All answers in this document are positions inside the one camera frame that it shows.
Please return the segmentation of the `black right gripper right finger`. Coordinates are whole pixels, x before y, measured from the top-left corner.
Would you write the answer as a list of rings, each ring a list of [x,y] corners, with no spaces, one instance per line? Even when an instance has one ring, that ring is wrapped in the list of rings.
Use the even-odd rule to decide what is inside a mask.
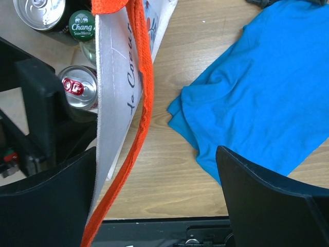
[[[219,146],[216,163],[236,246],[328,246],[328,189]]]

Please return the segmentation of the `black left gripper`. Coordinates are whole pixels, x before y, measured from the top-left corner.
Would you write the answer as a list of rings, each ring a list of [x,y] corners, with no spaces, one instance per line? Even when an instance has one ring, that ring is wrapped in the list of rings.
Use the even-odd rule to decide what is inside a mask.
[[[67,102],[64,88],[49,64],[1,39],[1,91],[21,88],[29,134],[1,112],[9,147],[27,177],[82,153],[96,138],[97,115]]]

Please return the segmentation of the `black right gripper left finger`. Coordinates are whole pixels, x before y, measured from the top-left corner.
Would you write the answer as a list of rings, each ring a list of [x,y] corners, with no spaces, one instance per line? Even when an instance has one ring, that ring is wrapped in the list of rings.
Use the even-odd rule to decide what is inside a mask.
[[[1,246],[80,246],[96,177],[94,147],[1,186]]]

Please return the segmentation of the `red tab can front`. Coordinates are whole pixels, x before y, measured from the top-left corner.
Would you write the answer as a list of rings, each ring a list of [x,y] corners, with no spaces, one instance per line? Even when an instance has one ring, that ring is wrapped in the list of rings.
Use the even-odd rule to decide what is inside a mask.
[[[57,100],[58,111],[78,123],[97,121],[97,73],[84,65],[70,65],[58,74],[62,86]]]

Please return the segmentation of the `beige canvas tote bag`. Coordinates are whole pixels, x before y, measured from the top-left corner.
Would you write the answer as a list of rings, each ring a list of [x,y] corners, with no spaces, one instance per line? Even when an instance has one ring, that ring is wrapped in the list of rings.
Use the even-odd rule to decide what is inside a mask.
[[[96,19],[97,132],[92,204],[80,246],[90,246],[136,162],[151,123],[153,61],[176,1],[155,2],[159,29],[150,43],[143,1],[93,1]],[[1,175],[20,170],[1,117]]]

